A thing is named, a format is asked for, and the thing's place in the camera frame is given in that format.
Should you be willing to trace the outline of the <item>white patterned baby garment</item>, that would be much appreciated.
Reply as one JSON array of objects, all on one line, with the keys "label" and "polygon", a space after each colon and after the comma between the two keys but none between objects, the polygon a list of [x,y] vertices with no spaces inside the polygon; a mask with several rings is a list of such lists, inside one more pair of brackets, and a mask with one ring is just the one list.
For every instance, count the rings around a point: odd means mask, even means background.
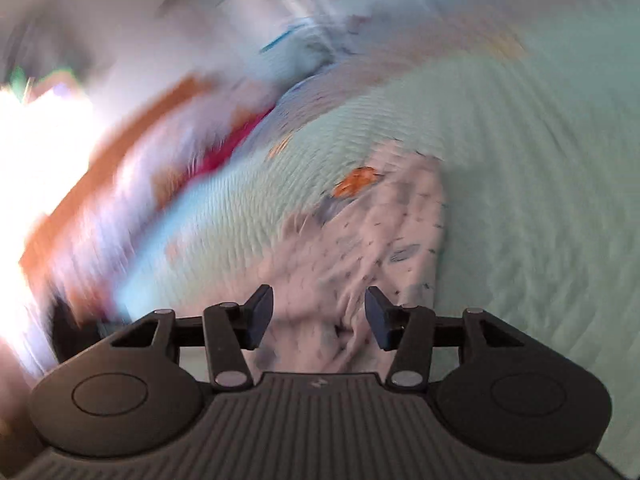
[{"label": "white patterned baby garment", "polygon": [[273,315],[250,370],[386,375],[393,355],[374,342],[364,296],[378,288],[401,307],[434,302],[444,232],[438,158],[385,145],[378,180],[352,198],[327,198],[293,214],[280,242],[242,277],[239,292],[273,289]]}]

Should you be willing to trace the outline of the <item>floral long pillow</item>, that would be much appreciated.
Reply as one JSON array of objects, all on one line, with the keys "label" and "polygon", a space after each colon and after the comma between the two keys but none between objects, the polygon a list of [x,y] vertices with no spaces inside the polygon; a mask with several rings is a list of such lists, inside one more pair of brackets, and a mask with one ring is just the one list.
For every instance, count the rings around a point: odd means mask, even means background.
[{"label": "floral long pillow", "polygon": [[53,247],[47,278],[81,318],[104,312],[138,237],[177,197],[193,166],[231,132],[238,107],[275,106],[272,84],[243,79],[194,96],[134,144],[111,181],[88,197]]}]

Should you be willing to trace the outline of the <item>wooden headboard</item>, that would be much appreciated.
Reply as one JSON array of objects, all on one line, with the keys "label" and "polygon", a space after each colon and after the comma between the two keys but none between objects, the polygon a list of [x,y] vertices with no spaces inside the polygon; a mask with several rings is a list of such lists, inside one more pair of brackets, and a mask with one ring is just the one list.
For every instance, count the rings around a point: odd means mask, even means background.
[{"label": "wooden headboard", "polygon": [[88,170],[53,211],[40,221],[27,240],[20,265],[26,274],[36,273],[49,259],[50,252],[66,224],[75,217],[82,203],[111,181],[117,166],[139,139],[172,110],[216,87],[210,78],[188,75],[164,93],[141,105],[111,132],[102,148],[92,156]]}]

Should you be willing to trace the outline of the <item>magenta bed sheet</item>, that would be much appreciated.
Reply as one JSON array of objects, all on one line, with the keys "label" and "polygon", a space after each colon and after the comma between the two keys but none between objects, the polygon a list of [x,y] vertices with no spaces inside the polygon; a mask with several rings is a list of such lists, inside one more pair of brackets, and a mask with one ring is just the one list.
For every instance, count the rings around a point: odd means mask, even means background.
[{"label": "magenta bed sheet", "polygon": [[223,167],[241,146],[253,130],[272,112],[273,106],[260,112],[251,112],[238,107],[231,119],[231,132],[218,145],[209,148],[202,159],[197,162],[188,173],[186,180],[193,180],[211,174]]}]

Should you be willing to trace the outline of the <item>mint green bee quilt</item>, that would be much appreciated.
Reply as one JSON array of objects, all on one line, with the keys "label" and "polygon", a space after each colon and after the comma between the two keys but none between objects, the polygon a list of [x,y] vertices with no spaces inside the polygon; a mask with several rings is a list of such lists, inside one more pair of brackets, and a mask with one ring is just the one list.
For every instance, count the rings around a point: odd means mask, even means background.
[{"label": "mint green bee quilt", "polygon": [[194,185],[115,288],[133,318],[199,304],[373,144],[438,156],[448,198],[436,306],[485,307],[612,394],[601,453],[639,472],[639,0],[514,27],[524,52],[427,61]]}]

